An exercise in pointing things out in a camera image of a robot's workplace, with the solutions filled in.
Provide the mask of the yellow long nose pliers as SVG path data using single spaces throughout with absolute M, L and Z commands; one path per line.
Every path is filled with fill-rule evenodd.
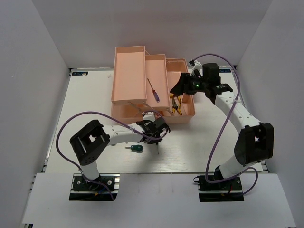
M 178 115 L 183 116 L 182 111 L 181 111 L 181 97 L 176 96 L 174 94 L 170 94 L 170 99 L 171 99 L 171 108 L 172 108 L 172 115 L 175 115 L 175 113 L 178 113 Z

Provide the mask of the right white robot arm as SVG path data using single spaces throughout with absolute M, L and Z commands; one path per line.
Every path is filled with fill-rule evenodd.
M 175 96 L 194 95 L 203 92 L 233 124 L 238 139 L 233 156 L 218 166 L 214 182 L 219 189 L 226 189 L 232 179 L 251 165 L 273 157 L 274 127 L 255 118 L 241 103 L 233 89 L 221 82 L 220 70 L 216 63 L 194 63 L 190 73 L 181 73 L 177 84 L 170 90 Z

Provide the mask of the stubby dark green screwdriver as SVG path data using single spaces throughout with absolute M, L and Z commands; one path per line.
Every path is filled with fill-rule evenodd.
M 126 146 L 125 149 L 128 149 L 132 152 L 137 152 L 137 153 L 141 153 L 143 151 L 143 147 L 139 144 L 137 145 L 131 145 L 131 146 Z

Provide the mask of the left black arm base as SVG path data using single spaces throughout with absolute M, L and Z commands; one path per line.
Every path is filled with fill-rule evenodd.
M 69 201 L 114 201 L 117 197 L 120 175 L 101 174 L 98 179 L 103 185 L 87 182 L 81 174 L 74 174 L 69 194 Z

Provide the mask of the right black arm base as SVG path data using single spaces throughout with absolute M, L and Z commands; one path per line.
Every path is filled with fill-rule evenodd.
M 240 178 L 226 182 L 211 184 L 205 176 L 196 176 L 193 182 L 198 185 L 200 202 L 241 202 L 244 201 Z

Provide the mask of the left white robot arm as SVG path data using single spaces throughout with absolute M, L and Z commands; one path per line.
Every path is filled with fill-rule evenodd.
M 167 123 L 158 118 L 142 120 L 127 126 L 102 125 L 98 120 L 90 121 L 70 139 L 70 144 L 84 174 L 84 184 L 91 190 L 100 185 L 96 160 L 107 146 L 120 143 L 160 142 L 162 133 L 169 133 Z

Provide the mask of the pink plastic toolbox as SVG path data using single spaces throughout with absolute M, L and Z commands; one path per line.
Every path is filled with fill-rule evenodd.
M 111 116 L 125 124 L 156 110 L 170 124 L 186 124 L 195 115 L 193 97 L 173 97 L 170 90 L 188 71 L 183 58 L 152 55 L 145 46 L 116 47 Z

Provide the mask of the blue handled small screwdriver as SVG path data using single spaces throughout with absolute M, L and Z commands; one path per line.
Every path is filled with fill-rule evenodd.
M 159 96 L 158 96 L 157 92 L 155 91 L 155 89 L 153 88 L 150 80 L 149 79 L 147 79 L 147 80 L 148 80 L 148 83 L 149 83 L 149 85 L 150 85 L 150 87 L 152 89 L 152 93 L 153 93 L 153 96 L 154 96 L 156 102 L 160 102 Z

